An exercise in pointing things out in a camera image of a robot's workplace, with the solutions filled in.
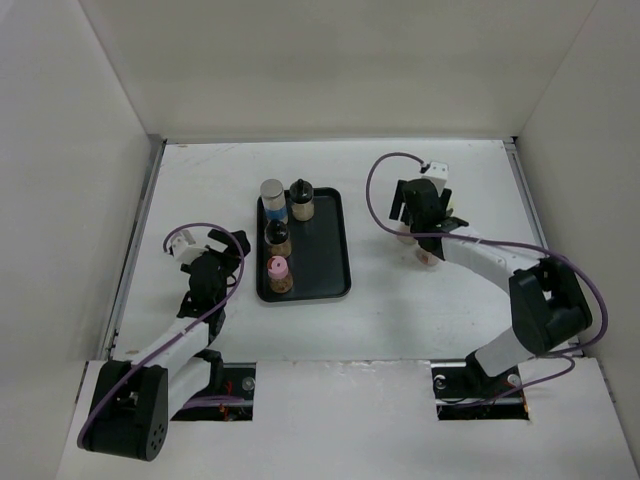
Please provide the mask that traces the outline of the black round cap spice bottle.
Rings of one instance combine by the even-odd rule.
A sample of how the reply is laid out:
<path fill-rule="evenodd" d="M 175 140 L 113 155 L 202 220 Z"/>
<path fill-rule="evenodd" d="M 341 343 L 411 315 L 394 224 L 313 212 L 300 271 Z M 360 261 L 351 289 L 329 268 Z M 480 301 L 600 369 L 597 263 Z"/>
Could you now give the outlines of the black round cap spice bottle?
<path fill-rule="evenodd" d="M 292 244 L 288 225 L 277 219 L 269 220 L 265 230 L 264 239 L 270 256 L 288 258 L 292 253 Z"/>

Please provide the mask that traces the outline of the silver lid blue label jar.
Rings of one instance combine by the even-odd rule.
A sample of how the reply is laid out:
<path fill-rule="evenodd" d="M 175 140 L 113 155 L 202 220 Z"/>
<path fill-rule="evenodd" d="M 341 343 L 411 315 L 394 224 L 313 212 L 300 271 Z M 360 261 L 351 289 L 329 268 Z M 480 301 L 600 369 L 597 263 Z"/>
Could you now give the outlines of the silver lid blue label jar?
<path fill-rule="evenodd" d="M 263 181 L 260 195 L 267 220 L 278 220 L 287 224 L 288 210 L 282 183 L 277 179 Z"/>

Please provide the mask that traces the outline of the pink cap spice bottle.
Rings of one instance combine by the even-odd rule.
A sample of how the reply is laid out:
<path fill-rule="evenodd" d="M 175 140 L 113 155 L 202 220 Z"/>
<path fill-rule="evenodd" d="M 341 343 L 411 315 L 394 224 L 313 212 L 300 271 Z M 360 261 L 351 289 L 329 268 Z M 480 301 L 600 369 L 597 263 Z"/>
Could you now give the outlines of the pink cap spice bottle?
<path fill-rule="evenodd" d="M 267 262 L 268 284 L 276 294 L 285 294 L 293 288 L 293 277 L 287 259 L 272 256 Z"/>

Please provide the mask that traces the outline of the black knob cap spice bottle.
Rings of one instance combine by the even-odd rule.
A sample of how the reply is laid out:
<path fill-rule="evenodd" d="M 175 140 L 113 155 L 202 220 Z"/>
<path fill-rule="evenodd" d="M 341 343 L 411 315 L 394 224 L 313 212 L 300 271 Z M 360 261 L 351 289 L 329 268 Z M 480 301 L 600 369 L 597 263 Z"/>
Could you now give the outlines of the black knob cap spice bottle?
<path fill-rule="evenodd" d="M 294 218 L 301 222 L 309 221 L 315 212 L 313 186 L 300 178 L 291 184 L 289 195 Z"/>

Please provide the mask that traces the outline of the black flip cap spice bottle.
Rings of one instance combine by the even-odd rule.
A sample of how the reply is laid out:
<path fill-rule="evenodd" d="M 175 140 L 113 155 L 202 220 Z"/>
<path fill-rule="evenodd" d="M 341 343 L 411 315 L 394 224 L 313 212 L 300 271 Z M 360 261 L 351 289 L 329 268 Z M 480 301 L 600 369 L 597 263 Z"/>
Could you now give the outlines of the black flip cap spice bottle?
<path fill-rule="evenodd" d="M 404 223 L 401 223 L 398 226 L 398 234 L 396 238 L 405 245 L 413 246 L 417 243 L 417 240 L 411 236 L 410 226 Z"/>

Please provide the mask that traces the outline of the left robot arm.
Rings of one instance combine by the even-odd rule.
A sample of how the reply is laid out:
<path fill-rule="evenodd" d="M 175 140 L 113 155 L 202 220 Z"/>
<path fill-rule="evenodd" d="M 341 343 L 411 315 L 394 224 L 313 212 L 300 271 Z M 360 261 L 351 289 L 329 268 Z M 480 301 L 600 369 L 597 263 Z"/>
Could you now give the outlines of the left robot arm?
<path fill-rule="evenodd" d="M 102 365 L 76 440 L 85 451 L 150 462 L 163 448 L 176 413 L 196 394 L 210 399 L 223 390 L 222 362 L 210 346 L 251 246 L 245 231 L 214 224 L 207 226 L 207 236 L 224 248 L 200 246 L 190 233 L 193 227 L 174 228 L 162 244 L 189 277 L 176 318 L 150 346 Z"/>

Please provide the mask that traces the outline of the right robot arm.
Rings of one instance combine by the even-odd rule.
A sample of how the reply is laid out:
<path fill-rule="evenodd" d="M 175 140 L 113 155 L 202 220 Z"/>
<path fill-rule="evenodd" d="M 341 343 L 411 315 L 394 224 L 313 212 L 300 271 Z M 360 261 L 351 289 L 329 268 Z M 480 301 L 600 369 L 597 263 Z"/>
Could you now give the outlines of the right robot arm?
<path fill-rule="evenodd" d="M 489 394 L 500 375 L 550 352 L 592 325 L 592 314 L 574 271 L 549 253 L 533 256 L 481 241 L 448 209 L 451 191 L 427 178 L 397 183 L 389 218 L 400 220 L 425 252 L 465 267 L 509 296 L 511 326 L 467 355 L 464 384 Z"/>

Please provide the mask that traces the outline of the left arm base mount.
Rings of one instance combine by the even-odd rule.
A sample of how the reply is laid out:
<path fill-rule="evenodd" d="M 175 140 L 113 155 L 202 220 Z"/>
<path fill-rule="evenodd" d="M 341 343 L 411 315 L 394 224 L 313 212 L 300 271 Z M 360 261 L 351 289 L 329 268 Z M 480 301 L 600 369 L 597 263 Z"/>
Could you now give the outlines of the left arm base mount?
<path fill-rule="evenodd" d="M 257 365 L 225 362 L 221 353 L 214 350 L 204 350 L 196 357 L 210 364 L 209 383 L 187 401 L 172 421 L 252 421 Z"/>

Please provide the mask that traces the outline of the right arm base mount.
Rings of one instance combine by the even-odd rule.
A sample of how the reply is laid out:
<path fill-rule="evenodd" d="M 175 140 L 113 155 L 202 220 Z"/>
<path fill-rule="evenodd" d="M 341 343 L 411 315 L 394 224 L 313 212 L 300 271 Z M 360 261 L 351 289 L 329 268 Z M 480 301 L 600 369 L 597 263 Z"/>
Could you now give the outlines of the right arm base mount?
<path fill-rule="evenodd" d="M 511 367 L 496 377 L 469 368 L 464 359 L 430 364 L 436 414 L 441 421 L 529 419 L 520 370 Z"/>

